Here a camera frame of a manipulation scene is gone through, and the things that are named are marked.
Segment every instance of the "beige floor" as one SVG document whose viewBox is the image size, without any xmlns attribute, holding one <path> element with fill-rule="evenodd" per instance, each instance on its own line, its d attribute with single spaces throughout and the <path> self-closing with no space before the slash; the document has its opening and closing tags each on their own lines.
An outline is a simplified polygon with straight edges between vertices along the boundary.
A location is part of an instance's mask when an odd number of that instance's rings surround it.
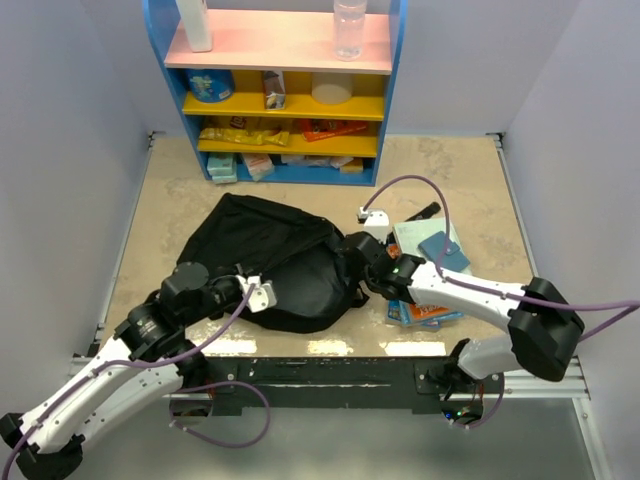
<svg viewBox="0 0 640 480">
<path fill-rule="evenodd" d="M 424 174 L 443 189 L 453 222 L 474 275 L 504 282 L 531 278 L 500 161 L 488 138 L 391 137 L 385 142 L 378 185 L 398 175 Z M 251 194 L 326 216 L 344 233 L 358 230 L 355 214 L 374 188 L 323 185 L 238 183 L 217 186 L 203 179 L 186 138 L 160 138 L 136 210 L 107 319 L 107 333 L 127 312 L 158 288 L 175 266 L 189 235 L 225 192 Z M 431 201 L 435 193 L 417 181 L 405 181 L 374 204 L 392 221 L 402 221 Z M 211 355 L 443 355 L 458 340 L 486 338 L 499 332 L 464 317 L 437 332 L 385 324 L 386 301 L 372 296 L 330 329 L 311 335 L 264 330 L 238 320 L 214 342 Z M 204 340 L 220 322 L 202 321 L 189 337 Z"/>
</svg>

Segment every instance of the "gray wall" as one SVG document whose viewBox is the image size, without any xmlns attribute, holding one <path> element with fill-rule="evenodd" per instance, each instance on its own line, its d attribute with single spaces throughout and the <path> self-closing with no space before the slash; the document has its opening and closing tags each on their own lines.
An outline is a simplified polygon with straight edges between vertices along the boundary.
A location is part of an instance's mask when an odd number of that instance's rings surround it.
<svg viewBox="0 0 640 480">
<path fill-rule="evenodd" d="M 639 59 L 640 3 L 583 0 L 507 132 L 540 272 L 577 303 L 640 298 Z M 640 471 L 638 338 L 636 313 L 579 349 L 618 480 Z"/>
<path fill-rule="evenodd" d="M 0 45 L 3 415 L 57 390 L 86 350 L 147 140 L 77 0 L 0 1 Z"/>
<path fill-rule="evenodd" d="M 80 0 L 148 130 L 183 129 L 148 44 L 141 1 Z M 392 133 L 486 133 L 513 120 L 579 0 L 410 0 Z M 372 13 L 388 0 L 369 0 Z M 291 9 L 285 0 L 210 0 L 215 8 Z M 331 10 L 298 0 L 296 10 Z"/>
</svg>

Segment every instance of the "bag strap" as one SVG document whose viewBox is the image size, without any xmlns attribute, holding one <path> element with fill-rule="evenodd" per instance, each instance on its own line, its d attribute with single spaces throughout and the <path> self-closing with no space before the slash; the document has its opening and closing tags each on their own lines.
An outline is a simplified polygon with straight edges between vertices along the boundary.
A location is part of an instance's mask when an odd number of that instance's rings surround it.
<svg viewBox="0 0 640 480">
<path fill-rule="evenodd" d="M 368 301 L 369 301 L 369 295 L 364 293 L 364 290 L 362 290 L 362 287 L 358 285 L 358 288 L 356 289 L 356 294 L 353 297 L 353 300 L 351 302 L 351 308 L 364 307 Z"/>
</svg>

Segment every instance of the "black metal bar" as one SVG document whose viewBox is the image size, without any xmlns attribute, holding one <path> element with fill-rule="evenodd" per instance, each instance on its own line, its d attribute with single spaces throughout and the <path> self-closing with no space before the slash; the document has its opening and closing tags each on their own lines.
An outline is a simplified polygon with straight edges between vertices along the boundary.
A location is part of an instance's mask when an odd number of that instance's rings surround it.
<svg viewBox="0 0 640 480">
<path fill-rule="evenodd" d="M 235 379 L 260 389 L 276 408 L 407 409 L 415 414 L 442 412 L 446 389 L 428 381 L 427 370 L 447 357 L 209 357 L 213 380 Z M 485 393 L 497 393 L 487 379 Z M 260 400 L 242 388 L 214 393 L 216 415 L 240 415 Z"/>
</svg>

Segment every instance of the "shelf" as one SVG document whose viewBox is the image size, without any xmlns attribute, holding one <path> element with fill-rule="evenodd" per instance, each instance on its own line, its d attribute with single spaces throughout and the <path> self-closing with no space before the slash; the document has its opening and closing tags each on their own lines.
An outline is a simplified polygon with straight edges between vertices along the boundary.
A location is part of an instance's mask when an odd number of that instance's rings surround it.
<svg viewBox="0 0 640 480">
<path fill-rule="evenodd" d="M 323 185 L 373 185 L 373 170 L 366 168 L 362 173 L 341 173 L 333 167 L 304 167 L 300 165 L 276 165 L 276 171 L 260 182 L 315 183 Z M 243 163 L 238 164 L 238 181 L 253 182 L 249 170 Z"/>
<path fill-rule="evenodd" d="M 375 157 L 378 154 L 377 126 L 372 124 L 369 130 L 327 138 L 317 142 L 307 142 L 302 134 L 289 135 L 286 147 L 278 145 L 242 145 L 238 143 L 221 142 L 218 140 L 198 141 L 201 152 L 250 152 L 250 153 L 280 153 L 300 155 L 330 155 L 336 157 Z"/>
<path fill-rule="evenodd" d="M 285 72 L 287 94 L 284 110 L 265 110 L 262 76 L 255 70 L 236 70 L 233 78 L 235 93 L 219 103 L 203 103 L 187 94 L 182 111 L 187 115 L 242 115 L 289 118 L 329 118 L 341 120 L 384 119 L 385 77 L 380 75 L 354 75 L 353 96 L 339 105 L 325 105 L 311 96 L 311 74 Z"/>
<path fill-rule="evenodd" d="M 333 54 L 332 13 L 219 9 L 207 13 L 213 50 L 192 52 L 180 22 L 165 66 L 391 74 L 388 15 L 367 15 L 362 55 L 343 62 Z"/>
</svg>

